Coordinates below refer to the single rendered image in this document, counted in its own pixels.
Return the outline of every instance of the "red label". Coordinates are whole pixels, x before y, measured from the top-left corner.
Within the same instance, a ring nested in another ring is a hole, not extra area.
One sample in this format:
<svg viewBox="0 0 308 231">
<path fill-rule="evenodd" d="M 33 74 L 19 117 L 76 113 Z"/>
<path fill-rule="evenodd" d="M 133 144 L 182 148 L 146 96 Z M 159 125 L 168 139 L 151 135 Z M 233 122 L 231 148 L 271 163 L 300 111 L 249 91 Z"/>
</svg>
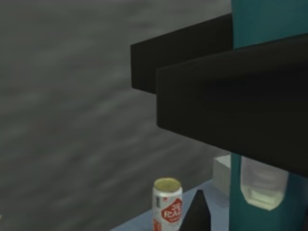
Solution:
<svg viewBox="0 0 308 231">
<path fill-rule="evenodd" d="M 153 231 L 162 231 L 162 224 L 156 219 L 153 220 Z"/>
<path fill-rule="evenodd" d="M 171 205 L 161 211 L 162 218 L 169 223 L 180 220 L 182 213 L 182 200 L 177 198 Z"/>
</svg>

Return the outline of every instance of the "white block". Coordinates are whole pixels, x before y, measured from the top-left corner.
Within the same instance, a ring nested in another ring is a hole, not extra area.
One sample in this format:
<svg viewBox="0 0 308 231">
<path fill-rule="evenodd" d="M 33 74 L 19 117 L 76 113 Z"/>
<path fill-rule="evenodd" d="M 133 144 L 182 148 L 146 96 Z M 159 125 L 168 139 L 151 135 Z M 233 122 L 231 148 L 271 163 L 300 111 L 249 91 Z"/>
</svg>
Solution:
<svg viewBox="0 0 308 231">
<path fill-rule="evenodd" d="M 213 184 L 226 196 L 230 194 L 231 155 L 223 155 L 214 159 Z"/>
</svg>

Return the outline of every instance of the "bottle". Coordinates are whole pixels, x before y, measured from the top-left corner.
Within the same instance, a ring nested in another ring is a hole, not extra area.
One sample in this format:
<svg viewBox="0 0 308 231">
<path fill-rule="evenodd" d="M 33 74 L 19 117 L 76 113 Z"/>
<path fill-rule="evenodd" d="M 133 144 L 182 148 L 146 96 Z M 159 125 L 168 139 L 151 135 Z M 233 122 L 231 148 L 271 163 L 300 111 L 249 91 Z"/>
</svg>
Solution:
<svg viewBox="0 0 308 231">
<path fill-rule="evenodd" d="M 242 156 L 241 191 L 250 205 L 271 211 L 284 199 L 289 173 Z"/>
</svg>

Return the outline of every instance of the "white object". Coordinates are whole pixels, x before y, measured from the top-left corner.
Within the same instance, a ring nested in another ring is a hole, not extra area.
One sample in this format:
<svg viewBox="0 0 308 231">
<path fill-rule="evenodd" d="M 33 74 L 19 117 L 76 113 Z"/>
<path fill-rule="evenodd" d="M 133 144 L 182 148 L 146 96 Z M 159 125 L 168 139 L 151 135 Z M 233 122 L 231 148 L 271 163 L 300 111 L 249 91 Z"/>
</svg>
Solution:
<svg viewBox="0 0 308 231">
<path fill-rule="evenodd" d="M 178 231 L 182 219 L 181 183 L 174 178 L 160 178 L 153 186 L 153 231 Z"/>
<path fill-rule="evenodd" d="M 241 191 L 247 203 L 271 211 L 284 199 L 289 173 L 242 156 Z"/>
<path fill-rule="evenodd" d="M 230 195 L 231 155 L 214 158 L 213 185 L 227 197 Z"/>
</svg>

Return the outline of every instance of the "teal pole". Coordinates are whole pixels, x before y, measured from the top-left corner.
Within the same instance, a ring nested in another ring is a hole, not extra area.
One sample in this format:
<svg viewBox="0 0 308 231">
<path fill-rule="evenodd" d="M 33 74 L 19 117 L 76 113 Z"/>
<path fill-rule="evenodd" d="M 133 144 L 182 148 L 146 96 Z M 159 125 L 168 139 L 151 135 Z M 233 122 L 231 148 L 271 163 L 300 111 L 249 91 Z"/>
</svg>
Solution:
<svg viewBox="0 0 308 231">
<path fill-rule="evenodd" d="M 231 0 L 231 4 L 234 48 L 308 33 L 308 0 Z M 308 207 L 307 179 L 289 173 L 284 200 L 267 211 L 246 202 L 240 174 L 241 156 L 232 154 L 230 231 L 303 230 Z"/>
</svg>

